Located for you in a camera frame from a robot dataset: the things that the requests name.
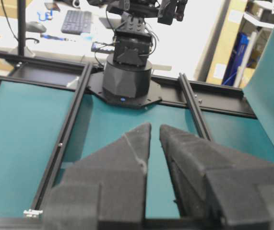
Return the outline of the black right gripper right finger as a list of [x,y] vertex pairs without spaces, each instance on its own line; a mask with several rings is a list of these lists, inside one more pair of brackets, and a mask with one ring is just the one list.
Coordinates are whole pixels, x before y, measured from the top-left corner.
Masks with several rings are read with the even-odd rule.
[[274,163],[169,125],[160,142],[182,216],[226,230],[274,230]]

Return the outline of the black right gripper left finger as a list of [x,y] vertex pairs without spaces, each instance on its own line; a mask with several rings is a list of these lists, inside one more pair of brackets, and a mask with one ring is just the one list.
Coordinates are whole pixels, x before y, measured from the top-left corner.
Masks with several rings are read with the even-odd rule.
[[44,228],[142,229],[150,140],[145,123],[68,167],[50,192]]

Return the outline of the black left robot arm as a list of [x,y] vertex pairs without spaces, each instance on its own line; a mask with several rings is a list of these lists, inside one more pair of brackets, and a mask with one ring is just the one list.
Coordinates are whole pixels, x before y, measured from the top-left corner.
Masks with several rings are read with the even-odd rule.
[[156,49],[157,38],[146,26],[145,18],[158,23],[181,22],[185,0],[90,0],[92,6],[106,5],[106,11],[121,16],[114,27],[104,70],[91,75],[88,90],[112,105],[142,108],[162,101],[161,86],[151,79],[152,63],[148,60]]

